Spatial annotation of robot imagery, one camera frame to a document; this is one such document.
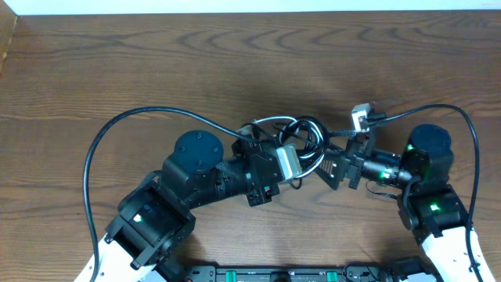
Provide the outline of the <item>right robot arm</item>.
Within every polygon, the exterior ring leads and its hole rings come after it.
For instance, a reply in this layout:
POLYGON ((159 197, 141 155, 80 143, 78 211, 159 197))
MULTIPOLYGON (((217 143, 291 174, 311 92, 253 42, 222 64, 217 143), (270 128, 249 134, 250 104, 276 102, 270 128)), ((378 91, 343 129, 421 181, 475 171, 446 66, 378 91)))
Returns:
POLYGON ((464 206, 449 183, 449 133, 437 125, 419 125, 403 154, 378 150, 374 143, 373 133, 351 137, 343 150, 327 152, 315 173, 334 190, 345 179, 352 189, 361 179, 399 189, 398 215, 433 265, 436 280, 493 281, 473 228, 472 208, 464 206))

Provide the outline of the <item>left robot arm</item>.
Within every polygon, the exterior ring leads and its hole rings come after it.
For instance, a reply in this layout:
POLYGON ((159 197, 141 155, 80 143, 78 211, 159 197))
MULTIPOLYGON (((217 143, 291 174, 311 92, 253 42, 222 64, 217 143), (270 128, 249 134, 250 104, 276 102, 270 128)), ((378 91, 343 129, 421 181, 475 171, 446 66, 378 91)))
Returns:
POLYGON ((161 170, 120 202, 77 280, 184 280, 186 272, 172 255, 194 230, 194 208, 239 195, 250 206, 265 204, 293 176, 292 147, 238 140, 233 153, 225 159, 222 142, 207 131, 180 136, 161 170))

